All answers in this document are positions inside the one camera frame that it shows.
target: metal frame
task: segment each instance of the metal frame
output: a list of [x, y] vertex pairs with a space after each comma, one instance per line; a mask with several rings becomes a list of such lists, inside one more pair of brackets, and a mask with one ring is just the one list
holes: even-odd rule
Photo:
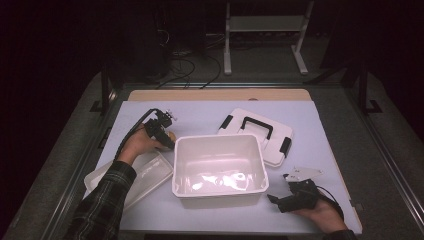
[[305, 39], [314, 0], [309, 1], [304, 15], [298, 16], [231, 16], [230, 3], [227, 2], [227, 12], [225, 20], [225, 48], [224, 48], [224, 74], [231, 75], [231, 54], [230, 54], [230, 33], [231, 32], [299, 32], [299, 38], [295, 45], [291, 46], [293, 56], [299, 67], [300, 74], [308, 74], [305, 62], [300, 50]]

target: wrist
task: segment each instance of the wrist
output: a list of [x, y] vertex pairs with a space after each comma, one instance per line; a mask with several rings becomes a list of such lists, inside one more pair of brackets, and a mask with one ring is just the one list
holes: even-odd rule
[[134, 160], [137, 158], [137, 154], [134, 154], [132, 151], [128, 150], [122, 150], [122, 152], [119, 154], [117, 161], [125, 162], [132, 166], [134, 163]]

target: person's right hand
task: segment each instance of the person's right hand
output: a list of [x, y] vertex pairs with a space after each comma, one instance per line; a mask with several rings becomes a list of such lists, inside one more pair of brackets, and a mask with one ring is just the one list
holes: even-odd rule
[[319, 199], [314, 209], [300, 209], [293, 211], [313, 221], [324, 233], [347, 230], [347, 226], [330, 203]]

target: person's left hand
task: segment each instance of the person's left hand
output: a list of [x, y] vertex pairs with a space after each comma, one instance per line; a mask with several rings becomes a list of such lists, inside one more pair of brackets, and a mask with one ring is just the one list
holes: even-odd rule
[[117, 161], [132, 165], [138, 155], [151, 151], [154, 148], [164, 148], [164, 146], [159, 141], [151, 139], [147, 135], [144, 125], [141, 124], [136, 132], [128, 138]]

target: white plastic bin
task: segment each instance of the white plastic bin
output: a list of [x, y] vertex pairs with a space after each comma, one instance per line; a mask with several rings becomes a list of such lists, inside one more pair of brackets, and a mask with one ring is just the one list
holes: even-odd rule
[[254, 205], [269, 186], [254, 135], [179, 138], [172, 192], [186, 208]]

